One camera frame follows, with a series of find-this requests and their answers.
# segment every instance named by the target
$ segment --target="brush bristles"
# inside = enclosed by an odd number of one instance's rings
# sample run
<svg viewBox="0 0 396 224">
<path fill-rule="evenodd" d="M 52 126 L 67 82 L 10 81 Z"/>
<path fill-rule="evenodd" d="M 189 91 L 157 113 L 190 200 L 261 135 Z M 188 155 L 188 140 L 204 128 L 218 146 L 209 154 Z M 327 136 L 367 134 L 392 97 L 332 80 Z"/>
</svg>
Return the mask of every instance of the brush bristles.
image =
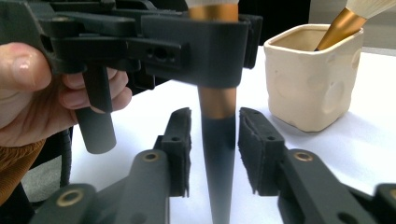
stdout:
<svg viewBox="0 0 396 224">
<path fill-rule="evenodd" d="M 238 4 L 239 0 L 186 0 L 188 7 L 205 7 L 221 4 Z"/>
<path fill-rule="evenodd" d="M 396 0 L 348 0 L 346 8 L 364 19 L 396 6 Z"/>
</svg>

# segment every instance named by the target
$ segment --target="hand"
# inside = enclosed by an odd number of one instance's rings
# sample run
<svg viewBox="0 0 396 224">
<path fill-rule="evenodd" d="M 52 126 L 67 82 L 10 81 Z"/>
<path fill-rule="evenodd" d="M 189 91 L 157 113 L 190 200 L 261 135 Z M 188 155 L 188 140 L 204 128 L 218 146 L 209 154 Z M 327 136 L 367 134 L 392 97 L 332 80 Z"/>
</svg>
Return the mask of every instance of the hand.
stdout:
<svg viewBox="0 0 396 224">
<path fill-rule="evenodd" d="M 114 110 L 129 104 L 125 72 L 107 69 Z M 90 106 L 82 74 L 53 76 L 40 51 L 0 46 L 0 146 L 21 147 L 77 124 L 74 110 Z"/>
</svg>

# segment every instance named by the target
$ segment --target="table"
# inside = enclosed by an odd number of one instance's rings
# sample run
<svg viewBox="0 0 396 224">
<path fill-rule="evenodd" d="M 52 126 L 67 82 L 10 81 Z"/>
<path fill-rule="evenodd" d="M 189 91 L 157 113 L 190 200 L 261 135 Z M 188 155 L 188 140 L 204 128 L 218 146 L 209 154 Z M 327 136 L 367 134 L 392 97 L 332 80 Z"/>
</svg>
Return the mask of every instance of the table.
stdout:
<svg viewBox="0 0 396 224">
<path fill-rule="evenodd" d="M 286 147 L 316 153 L 341 182 L 353 188 L 373 194 L 379 183 L 396 183 L 396 57 L 363 52 L 349 111 L 318 133 L 304 133 L 271 115 L 264 62 L 260 47 L 255 68 L 243 71 L 237 113 L 241 106 L 259 110 L 284 136 Z M 190 198 L 171 198 L 171 223 L 211 223 L 200 107 L 196 87 L 190 84 L 166 82 L 112 113 L 118 143 L 106 154 L 89 154 L 76 126 L 71 182 L 100 190 L 127 176 L 134 156 L 152 149 L 171 113 L 183 107 L 192 111 L 191 189 Z M 236 148 L 231 224 L 282 223 L 276 200 L 252 193 Z"/>
</svg>

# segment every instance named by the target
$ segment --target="gold ferrule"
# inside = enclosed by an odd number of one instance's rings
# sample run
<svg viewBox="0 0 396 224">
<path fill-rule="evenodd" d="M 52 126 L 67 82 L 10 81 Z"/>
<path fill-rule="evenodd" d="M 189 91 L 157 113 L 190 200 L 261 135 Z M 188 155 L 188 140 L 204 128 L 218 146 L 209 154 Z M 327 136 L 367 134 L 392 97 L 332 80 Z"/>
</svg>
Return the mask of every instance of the gold ferrule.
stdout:
<svg viewBox="0 0 396 224">
<path fill-rule="evenodd" d="M 238 21 L 237 4 L 221 4 L 189 8 L 189 16 L 200 21 Z"/>
<path fill-rule="evenodd" d="M 238 21 L 238 5 L 221 4 L 189 8 L 190 18 L 198 21 Z M 226 119 L 235 114 L 236 88 L 198 87 L 201 113 L 211 119 Z"/>
<path fill-rule="evenodd" d="M 236 88 L 198 87 L 201 113 L 211 119 L 226 119 L 235 114 Z"/>
<path fill-rule="evenodd" d="M 329 30 L 318 44 L 317 50 L 327 49 L 348 36 L 355 34 L 366 22 L 367 19 L 344 8 L 330 25 Z"/>
</svg>

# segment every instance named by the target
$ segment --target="brush holder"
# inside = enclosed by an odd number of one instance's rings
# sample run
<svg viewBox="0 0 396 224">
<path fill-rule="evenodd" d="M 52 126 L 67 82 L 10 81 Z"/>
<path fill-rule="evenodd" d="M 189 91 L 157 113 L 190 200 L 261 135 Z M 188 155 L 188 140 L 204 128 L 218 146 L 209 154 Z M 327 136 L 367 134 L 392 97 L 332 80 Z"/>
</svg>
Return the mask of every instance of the brush holder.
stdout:
<svg viewBox="0 0 396 224">
<path fill-rule="evenodd" d="M 363 29 L 314 51 L 329 26 L 296 26 L 264 43 L 269 109 L 305 132 L 321 131 L 348 111 L 358 72 Z"/>
</svg>

